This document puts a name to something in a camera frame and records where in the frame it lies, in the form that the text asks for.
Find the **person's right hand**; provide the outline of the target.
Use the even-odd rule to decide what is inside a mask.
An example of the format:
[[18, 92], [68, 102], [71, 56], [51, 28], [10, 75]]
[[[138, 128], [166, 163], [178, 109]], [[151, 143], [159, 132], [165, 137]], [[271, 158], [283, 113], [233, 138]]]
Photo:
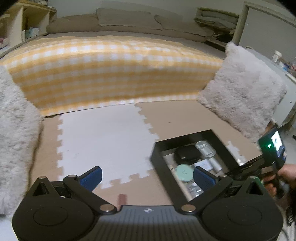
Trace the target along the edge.
[[[296, 179], [295, 164], [284, 164], [283, 167], [278, 171], [277, 175], [283, 178], [283, 180], [285, 180], [285, 182], [289, 184], [290, 188], [295, 189], [295, 179]], [[264, 186], [268, 191], [268, 193], [270, 194], [270, 196], [272, 197], [276, 196], [276, 193], [277, 193], [277, 188], [271, 183], [271, 181], [274, 180], [275, 177], [276, 175], [272, 175], [272, 176], [267, 176], [263, 179]]]

